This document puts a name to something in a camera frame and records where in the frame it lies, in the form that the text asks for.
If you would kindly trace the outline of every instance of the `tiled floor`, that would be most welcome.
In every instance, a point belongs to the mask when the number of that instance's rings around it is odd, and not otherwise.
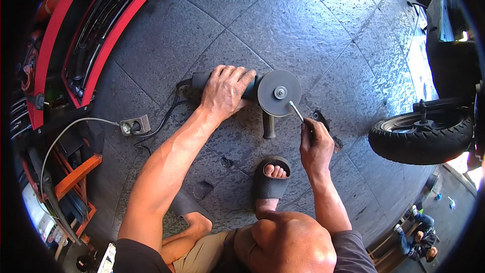
[[[299,108],[319,109],[342,150],[331,173],[352,220],[368,244],[390,227],[422,189],[433,167],[386,161],[367,142],[372,123],[409,112],[436,92],[425,52],[425,15],[407,0],[150,0],[135,15],[105,65],[94,115],[119,121],[148,113],[152,127],[169,108],[175,84],[218,64],[259,74],[285,69],[302,84]],[[147,145],[155,149],[188,118],[200,92],[182,91],[167,126]],[[106,130],[103,162],[89,174],[88,193],[98,213],[93,238],[114,241],[131,188],[147,152],[118,129]],[[277,138],[262,138],[261,111],[245,109],[223,122],[193,163],[183,187],[216,219],[213,231],[255,221],[253,169],[267,155],[293,166],[278,209],[314,215],[312,191],[299,159],[299,120],[276,121]],[[169,212],[166,235],[185,223]]]

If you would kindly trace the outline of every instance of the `grinding disc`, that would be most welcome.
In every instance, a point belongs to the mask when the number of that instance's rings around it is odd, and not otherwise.
[[[295,75],[284,70],[268,72],[258,85],[258,102],[264,112],[275,117],[288,116],[293,112],[289,101],[300,103],[302,87]]]

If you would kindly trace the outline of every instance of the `jeans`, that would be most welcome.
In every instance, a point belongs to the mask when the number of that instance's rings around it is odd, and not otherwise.
[[[434,219],[431,218],[431,216],[424,215],[421,213],[418,213],[414,217],[416,222],[421,222],[421,227],[420,229],[424,229],[423,233],[426,235],[431,228],[434,225]],[[411,247],[414,245],[414,236],[410,236],[408,239],[406,239],[406,234],[404,234],[403,231],[399,233],[399,241],[401,243],[401,252],[404,255],[408,255],[409,252],[411,251]]]

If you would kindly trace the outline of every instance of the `black t-shirt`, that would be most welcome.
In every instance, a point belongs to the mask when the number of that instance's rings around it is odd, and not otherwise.
[[[337,256],[334,272],[377,273],[357,231],[343,231],[332,237]],[[116,242],[113,273],[171,273],[160,254],[134,240]]]

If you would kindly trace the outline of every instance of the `black jacket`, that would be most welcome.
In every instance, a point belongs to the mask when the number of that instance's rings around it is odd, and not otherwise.
[[[418,227],[416,233],[418,231],[422,231],[424,233],[423,238],[420,242],[413,243],[411,251],[408,254],[408,257],[415,261],[418,261],[420,258],[426,257],[426,253],[436,242],[436,231],[434,230],[434,228],[431,228],[429,230],[420,230],[420,228]]]

